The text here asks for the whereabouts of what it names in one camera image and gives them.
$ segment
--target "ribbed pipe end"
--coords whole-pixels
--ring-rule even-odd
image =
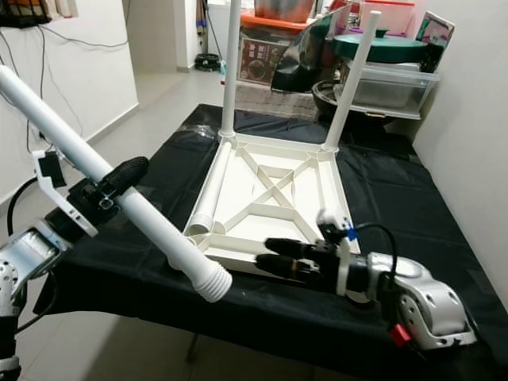
[[[231,274],[229,274],[218,262],[214,262],[214,266],[214,272],[203,284],[199,286],[194,285],[194,289],[198,292],[198,294],[210,303],[215,303],[221,300],[222,297],[229,291],[229,288],[233,283],[233,277]]]
[[[194,214],[190,218],[189,229],[187,229],[189,236],[196,236],[198,234],[205,234],[212,231],[214,220],[211,216],[206,214]]]

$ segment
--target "white pvc pipe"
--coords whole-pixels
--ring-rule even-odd
[[[0,91],[87,177],[100,181],[113,168],[9,68],[0,66]],[[208,302],[221,299],[231,275],[206,258],[134,188],[115,200],[125,215],[182,269]]]
[[[214,164],[203,191],[199,198],[198,205],[189,220],[188,235],[209,233],[214,226],[214,215],[217,209],[217,202],[221,194],[222,182],[224,181],[225,170],[228,167],[229,154],[232,145],[230,141],[223,142],[217,151]]]
[[[219,133],[232,137],[234,131],[235,96],[237,91],[238,43],[240,41],[241,0],[231,1],[229,11],[228,58],[225,66],[224,104],[222,105],[222,125]]]
[[[371,18],[364,30],[360,46],[356,50],[355,59],[352,63],[351,70],[348,74],[348,80],[344,85],[341,99],[337,99],[337,110],[333,115],[332,124],[328,135],[326,136],[325,143],[321,146],[326,151],[336,152],[339,147],[339,139],[341,138],[342,130],[346,118],[351,108],[352,100],[355,98],[356,88],[360,82],[362,70],[364,69],[365,61],[367,61],[368,53],[371,50],[372,41],[375,36],[375,27],[378,25],[381,12],[377,10],[371,11]]]

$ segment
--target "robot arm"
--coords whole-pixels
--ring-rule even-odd
[[[352,291],[378,302],[392,340],[428,360],[434,379],[499,379],[491,350],[450,286],[414,260],[377,252],[351,255],[348,240],[356,231],[341,210],[323,210],[317,226],[325,239],[316,244],[269,238],[265,246],[277,254],[257,256],[256,266],[320,291],[340,296]]]
[[[160,250],[168,263],[190,278],[207,301],[220,300],[229,290],[231,275],[196,249],[148,200],[133,188],[148,167],[135,158],[113,169],[74,130],[49,108],[8,67],[0,65],[0,93],[26,115],[53,145],[86,177],[64,198],[55,152],[34,152],[41,190],[58,206],[44,219],[14,234],[0,248],[0,379],[18,379],[21,368],[15,356],[17,319],[24,306],[21,291],[30,279],[53,268],[85,234],[93,237],[97,225],[123,209],[125,215]]]

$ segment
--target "power cable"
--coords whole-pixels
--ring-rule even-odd
[[[9,201],[9,206],[7,208],[7,235],[10,237],[14,233],[13,227],[13,215],[14,215],[14,207],[16,206],[17,200],[21,197],[21,195],[37,181],[37,177],[33,177],[30,180],[27,180],[23,185],[21,185],[14,193],[14,196]]]
[[[388,239],[390,240],[391,256],[393,258],[393,260],[391,262],[390,279],[391,279],[391,282],[394,282],[395,276],[397,275],[397,262],[398,262],[397,240],[395,240],[394,234],[386,226],[378,224],[377,222],[365,222],[363,224],[359,224],[359,225],[355,226],[356,231],[360,231],[363,229],[371,229],[371,228],[382,230],[388,236]]]
[[[214,36],[215,45],[217,46],[217,52],[219,53],[219,60],[222,61],[222,52],[221,48],[219,47],[219,43],[217,42],[217,36],[215,36],[215,29],[214,29],[214,23],[212,22],[212,19],[210,17],[208,2],[205,3],[205,11],[206,11],[206,18],[208,19],[208,22],[210,23],[210,29],[212,30],[212,36]]]
[[[127,25],[129,23],[130,3],[131,3],[131,0],[129,0],[129,3],[127,4],[127,14],[125,16],[125,25]]]
[[[42,55],[41,55],[41,69],[40,69],[40,83],[39,83],[39,96],[40,96],[40,99],[43,99],[44,100],[44,69],[45,69],[45,64],[46,64],[46,60],[45,60],[45,56],[46,56],[46,36],[44,35],[44,33],[42,32],[42,30],[40,29],[39,25],[37,26],[38,30],[39,30],[39,33],[40,33],[40,38],[42,39]],[[26,134],[25,134],[25,137],[26,137],[26,142],[25,142],[25,147],[26,147],[26,151],[28,153],[32,153],[32,149],[30,148],[30,120],[27,118],[26,119]],[[49,143],[50,145],[45,149],[45,151],[49,151],[52,147],[53,147],[53,144],[49,141],[46,140],[46,138],[40,134],[40,137],[42,139],[44,139],[47,143]]]
[[[124,46],[124,45],[127,45],[129,43],[129,40],[126,40],[120,44],[113,44],[113,45],[108,45],[108,44],[94,44],[94,43],[91,43],[91,42],[86,42],[84,40],[79,40],[77,38],[71,38],[71,37],[65,37],[63,35],[61,35],[60,33],[54,31],[53,29],[51,28],[48,28],[47,26],[43,26],[43,25],[39,25],[39,28],[42,28],[44,30],[47,30],[48,32],[50,33],[53,33],[54,35],[64,39],[64,40],[67,40],[67,41],[70,41],[70,42],[75,42],[75,43],[79,43],[79,44],[85,44],[85,45],[88,45],[88,46],[94,46],[94,47],[100,47],[100,48],[118,48],[120,46]]]
[[[51,302],[44,309],[44,311],[42,311],[40,314],[38,314],[32,320],[27,321],[25,324],[20,325],[19,327],[17,327],[17,329],[14,331],[14,334],[18,334],[18,333],[24,331],[25,329],[31,327],[35,323],[37,323],[41,318],[46,316],[49,313],[49,311],[51,311],[51,309],[55,306],[56,300],[58,299],[58,295],[59,295],[60,291],[59,291],[59,288],[58,288],[58,283],[56,281],[56,276],[55,276],[55,274],[53,273],[52,270],[48,271],[48,278],[51,280],[51,282],[53,284],[53,297],[51,299]]]
[[[10,62],[13,64],[13,69],[16,75],[19,77],[19,71],[17,70],[16,63],[14,62],[13,58],[13,51],[10,49],[9,41],[7,40],[6,36],[3,34],[3,32],[0,30],[0,37],[3,39],[3,41],[6,43],[7,52],[9,52]]]
[[[71,103],[69,102],[69,100],[65,97],[64,93],[62,92],[62,90],[60,89],[60,87],[56,84],[56,81],[55,81],[55,78],[53,76],[53,70],[51,69],[51,61],[49,60],[49,57],[48,57],[48,53],[46,52],[46,67],[48,68],[48,73],[49,73],[49,78],[51,79],[51,82],[53,84],[53,86],[56,88],[56,90],[58,91],[58,94],[60,94],[60,97],[62,97],[63,101],[65,102],[65,104],[67,105],[67,107],[69,108],[69,110],[71,111],[72,115],[74,116],[75,120],[78,122],[78,125],[79,125],[79,135],[81,137],[83,137],[83,134],[84,134],[84,127],[83,127],[83,123],[81,122],[81,120],[79,119],[78,117],[78,114],[74,111],[74,109],[72,108],[71,106]]]

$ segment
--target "black foam grip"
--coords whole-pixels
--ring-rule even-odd
[[[264,242],[264,247],[268,250],[272,250],[281,256],[290,256],[296,260],[303,258],[303,245],[301,241],[288,238],[268,238]]]
[[[293,258],[276,254],[260,254],[256,256],[256,267],[270,274],[285,279],[293,278]]]
[[[141,178],[146,175],[148,164],[146,157],[134,157],[114,168],[100,183],[107,183],[108,186],[111,186],[115,195],[123,194],[130,187],[138,184]]]

